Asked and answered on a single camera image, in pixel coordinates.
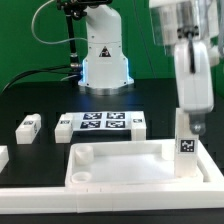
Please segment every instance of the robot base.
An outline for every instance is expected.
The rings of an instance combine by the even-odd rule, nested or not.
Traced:
[[[134,81],[130,82],[130,84],[118,87],[118,88],[92,88],[89,86],[82,86],[79,85],[79,90],[84,93],[90,93],[93,95],[100,95],[100,96],[110,96],[110,95],[116,95],[119,93],[123,93],[126,91],[129,91],[130,89],[134,88]]]
[[[224,208],[224,178],[203,145],[197,175],[177,178],[175,140],[76,144],[65,187],[1,189],[0,213]]]

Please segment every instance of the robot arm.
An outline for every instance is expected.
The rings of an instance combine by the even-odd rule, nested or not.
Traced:
[[[151,0],[156,44],[174,56],[180,108],[190,115],[194,134],[205,132],[204,115],[213,109],[210,66],[217,48],[210,39],[219,34],[216,0]]]

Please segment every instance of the cable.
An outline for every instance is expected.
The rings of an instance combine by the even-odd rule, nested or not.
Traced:
[[[136,21],[137,21],[137,24],[138,24],[138,28],[139,28],[139,31],[140,31],[140,34],[141,34],[141,37],[142,37],[142,41],[143,41],[143,44],[144,44],[145,52],[146,52],[146,55],[147,55],[149,67],[152,71],[153,77],[156,79],[157,75],[155,74],[155,71],[154,71],[154,68],[153,68],[153,65],[152,65],[151,56],[150,56],[148,48],[147,48],[147,44],[146,44],[145,37],[144,37],[144,34],[143,34],[142,26],[141,26],[140,19],[139,19],[139,16],[138,16],[136,0],[132,0],[132,3],[133,3],[133,8],[134,8],[135,18],[136,18]]]
[[[43,68],[43,69],[37,69],[37,70],[22,72],[21,74],[19,74],[19,75],[15,76],[14,78],[11,79],[11,81],[2,90],[1,94],[3,94],[3,92],[5,92],[15,82],[17,82],[18,80],[20,80],[22,78],[25,78],[27,76],[34,75],[34,74],[37,74],[37,73],[41,73],[41,72],[60,73],[60,72],[55,72],[55,70],[64,69],[64,68],[70,68],[70,66],[69,65],[62,65],[62,66],[56,66],[56,67]]]
[[[61,81],[64,81],[64,80],[67,80],[67,79],[71,79],[71,78],[74,78],[74,77],[77,77],[77,76],[78,76],[78,75],[67,76],[67,77],[61,79]]]
[[[46,2],[45,4],[43,4],[42,6],[40,6],[40,8],[37,9],[37,11],[35,12],[35,14],[33,16],[33,19],[32,19],[32,24],[31,24],[31,31],[32,31],[33,37],[37,41],[39,41],[40,43],[42,43],[42,44],[48,44],[48,45],[63,44],[63,43],[66,43],[66,42],[69,42],[69,41],[72,41],[72,40],[83,40],[83,41],[87,41],[87,39],[85,39],[85,38],[78,37],[78,38],[66,39],[66,40],[61,40],[61,41],[56,41],[56,42],[48,42],[48,41],[41,40],[39,37],[37,37],[36,32],[35,32],[35,22],[36,22],[37,16],[39,15],[40,11],[43,8],[45,8],[46,6],[48,6],[49,4],[51,4],[54,1],[55,0],[50,0],[50,1]]]

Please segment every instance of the white block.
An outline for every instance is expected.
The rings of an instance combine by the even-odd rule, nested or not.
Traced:
[[[0,146],[0,173],[9,161],[7,146]]]
[[[192,177],[197,172],[198,135],[193,135],[189,125],[189,115],[181,109],[176,110],[176,177]]]
[[[73,115],[63,114],[55,129],[56,143],[69,143],[73,134]]]
[[[17,144],[32,144],[41,128],[39,114],[28,115],[16,130]]]
[[[131,139],[132,141],[146,140],[146,123],[142,111],[131,113]]]

